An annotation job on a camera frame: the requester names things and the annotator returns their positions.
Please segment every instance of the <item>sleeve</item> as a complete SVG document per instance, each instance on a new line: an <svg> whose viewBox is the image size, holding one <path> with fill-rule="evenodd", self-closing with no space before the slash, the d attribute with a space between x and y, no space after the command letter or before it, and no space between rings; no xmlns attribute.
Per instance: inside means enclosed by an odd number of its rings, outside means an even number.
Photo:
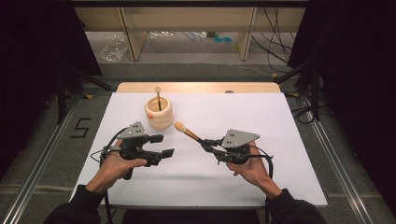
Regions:
<svg viewBox="0 0 396 224"><path fill-rule="evenodd" d="M56 207L44 223L100 223L97 209L103 198L104 195L90 192L85 189L85 185L79 185L73 199Z"/></svg>
<svg viewBox="0 0 396 224"><path fill-rule="evenodd" d="M287 189L268 203L268 209L274 223L326 223L313 204L295 200Z"/></svg>

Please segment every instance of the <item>hand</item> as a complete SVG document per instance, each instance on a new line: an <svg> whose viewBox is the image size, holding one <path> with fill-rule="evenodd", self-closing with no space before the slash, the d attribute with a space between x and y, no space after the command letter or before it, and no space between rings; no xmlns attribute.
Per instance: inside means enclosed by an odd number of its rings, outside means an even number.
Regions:
<svg viewBox="0 0 396 224"><path fill-rule="evenodd" d="M121 143L122 140L119 140L115 146L119 147ZM107 189L113 187L118 179L125 177L129 169L144 166L146 163L147 161L143 159L127 161L120 156L119 152L111 152L85 189L103 194Z"/></svg>
<svg viewBox="0 0 396 224"><path fill-rule="evenodd" d="M249 145L251 155L260 155L255 142L250 142ZM227 167L233 171L234 176L241 175L248 183L260 188L270 200L282 192L268 175L262 158L250 158L243 164L227 162Z"/></svg>

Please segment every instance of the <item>table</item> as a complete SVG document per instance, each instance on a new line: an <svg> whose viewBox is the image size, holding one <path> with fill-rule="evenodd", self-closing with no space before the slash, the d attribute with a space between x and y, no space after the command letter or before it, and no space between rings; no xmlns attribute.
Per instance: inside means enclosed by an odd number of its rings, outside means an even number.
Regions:
<svg viewBox="0 0 396 224"><path fill-rule="evenodd" d="M145 82L122 83L113 93L90 154L136 121L142 122L149 135L164 135L161 143L145 144L145 150L174 148L175 153L158 166L134 169L131 180L118 181L109 190L111 204L150 209L251 209L264 204L265 196L258 188L241 176L234 177L225 163L217 165L215 157L188 136L172 126L163 131L149 127L143 108L155 97L153 87L157 85L163 89L162 96L172 101L175 121L203 139L220 139L228 129L258 133L257 145L274 155L275 182L295 198L327 205L285 96L275 83ZM88 183L98 166L88 155L77 185Z"/></svg>

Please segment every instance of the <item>metal rail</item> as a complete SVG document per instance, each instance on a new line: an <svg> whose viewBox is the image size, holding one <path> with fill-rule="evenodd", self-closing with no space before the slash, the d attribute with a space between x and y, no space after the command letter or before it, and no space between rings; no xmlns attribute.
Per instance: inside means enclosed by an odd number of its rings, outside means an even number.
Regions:
<svg viewBox="0 0 396 224"><path fill-rule="evenodd" d="M313 118L311 112L308 113L308 117L310 117L311 119ZM361 224L374 223L370 218L370 215L368 214L363 199L361 198L355 186L353 185L352 181L350 180L349 175L347 174L347 171L344 168L344 165L341 163L340 159L338 158L338 155L334 150L334 147L332 146L329 137L324 131L321 122L314 120L312 124L315 134L317 135L318 140L322 145L323 150L326 154L326 157L329 160L332 169L334 170L335 176L337 177L338 182L340 183L341 188L343 189L346 198L349 201L349 204L352 207L353 212L355 213L356 219Z"/></svg>
<svg viewBox="0 0 396 224"><path fill-rule="evenodd" d="M29 177L27 178L26 182L24 183L18 197L11 205L8 214L3 221L4 224L14 224L18 223L21 218L21 215L29 203L30 198L35 190L35 186L37 185L38 181L40 180L44 170L47 167L47 164L50 161L50 158L55 151L56 147L58 146L59 140L64 132L65 127L67 126L71 115L73 114L74 108L80 98L80 95L74 95L67 107L67 114L64 116L64 120L58 124L52 133L44 151L41 153L40 158L38 159L37 163L35 164L35 168L33 169L32 173L30 173Z"/></svg>

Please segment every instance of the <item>white paper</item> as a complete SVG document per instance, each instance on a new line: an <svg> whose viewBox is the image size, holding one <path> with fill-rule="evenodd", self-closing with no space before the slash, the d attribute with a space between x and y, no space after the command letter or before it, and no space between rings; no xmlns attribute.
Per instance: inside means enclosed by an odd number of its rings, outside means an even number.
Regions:
<svg viewBox="0 0 396 224"><path fill-rule="evenodd" d="M327 205L282 93L163 93L171 102L175 121L202 139L221 139L228 129L258 133L256 144L274 156L274 180L296 199ZM144 105L151 93L113 93L93 141L90 154L101 150L120 129L141 121L149 135L163 134L147 151L174 148L172 158L158 166L135 168L131 180L119 180L109 190L110 203L150 207L260 207L265 195L224 162L173 126L156 131L149 126ZM78 184L87 184L98 162L88 155Z"/></svg>

